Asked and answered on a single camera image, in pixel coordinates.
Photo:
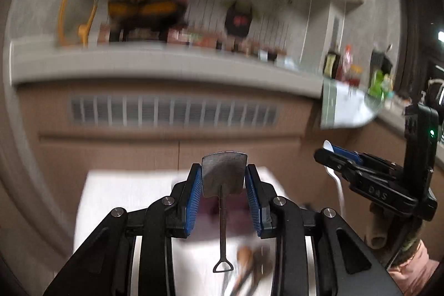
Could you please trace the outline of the gloved right hand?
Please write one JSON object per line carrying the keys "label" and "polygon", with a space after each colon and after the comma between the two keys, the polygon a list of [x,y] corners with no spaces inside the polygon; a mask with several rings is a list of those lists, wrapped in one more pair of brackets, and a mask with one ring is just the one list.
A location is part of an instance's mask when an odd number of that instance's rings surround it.
{"label": "gloved right hand", "polygon": [[411,259],[421,240],[423,220],[400,216],[373,202],[370,215],[364,242],[380,264],[388,269]]}

